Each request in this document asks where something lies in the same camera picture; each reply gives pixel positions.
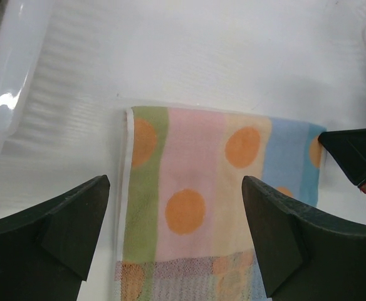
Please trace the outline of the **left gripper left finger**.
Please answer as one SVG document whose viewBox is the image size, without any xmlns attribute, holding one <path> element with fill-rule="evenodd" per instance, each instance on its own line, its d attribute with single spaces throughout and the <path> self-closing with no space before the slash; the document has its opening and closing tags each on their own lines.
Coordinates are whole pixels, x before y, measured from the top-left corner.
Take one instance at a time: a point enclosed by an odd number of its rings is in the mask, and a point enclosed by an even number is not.
<svg viewBox="0 0 366 301">
<path fill-rule="evenodd" d="M 97 176 L 0 219 L 0 300 L 76 300 L 107 210 L 110 182 Z"/>
</svg>

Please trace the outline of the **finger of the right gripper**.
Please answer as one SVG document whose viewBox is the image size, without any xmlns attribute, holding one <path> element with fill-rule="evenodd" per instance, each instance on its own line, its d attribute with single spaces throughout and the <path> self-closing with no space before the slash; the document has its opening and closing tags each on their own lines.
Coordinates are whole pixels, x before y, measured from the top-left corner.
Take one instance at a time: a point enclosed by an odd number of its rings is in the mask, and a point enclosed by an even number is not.
<svg viewBox="0 0 366 301">
<path fill-rule="evenodd" d="M 366 194 L 366 129 L 323 132 L 318 141 L 348 180 Z"/>
</svg>

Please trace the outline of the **orange and blue spotted towel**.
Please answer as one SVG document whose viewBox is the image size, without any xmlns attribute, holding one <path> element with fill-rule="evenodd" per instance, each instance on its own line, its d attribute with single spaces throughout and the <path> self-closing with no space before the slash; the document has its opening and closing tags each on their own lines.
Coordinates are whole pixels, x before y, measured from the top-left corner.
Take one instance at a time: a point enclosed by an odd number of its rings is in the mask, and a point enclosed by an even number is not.
<svg viewBox="0 0 366 301">
<path fill-rule="evenodd" d="M 125 113 L 114 300 L 266 300 L 241 192 L 315 206 L 320 125 L 189 108 Z"/>
</svg>

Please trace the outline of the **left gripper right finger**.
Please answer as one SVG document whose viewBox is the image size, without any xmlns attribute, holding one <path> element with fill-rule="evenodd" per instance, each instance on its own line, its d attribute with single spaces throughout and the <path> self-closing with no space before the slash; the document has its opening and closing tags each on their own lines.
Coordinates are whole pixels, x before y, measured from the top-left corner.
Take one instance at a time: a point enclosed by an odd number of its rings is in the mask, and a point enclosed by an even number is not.
<svg viewBox="0 0 366 301">
<path fill-rule="evenodd" d="M 243 203 L 266 296 L 366 300 L 366 225 L 246 176 Z"/>
</svg>

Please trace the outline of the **left white plastic basket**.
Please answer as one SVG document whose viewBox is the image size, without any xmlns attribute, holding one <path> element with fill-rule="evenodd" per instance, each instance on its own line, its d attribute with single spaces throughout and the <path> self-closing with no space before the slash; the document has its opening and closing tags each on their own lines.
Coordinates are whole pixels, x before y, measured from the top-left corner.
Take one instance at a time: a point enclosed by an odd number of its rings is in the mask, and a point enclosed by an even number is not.
<svg viewBox="0 0 366 301">
<path fill-rule="evenodd" d="M 0 2 L 0 154 L 21 120 L 53 5 Z"/>
</svg>

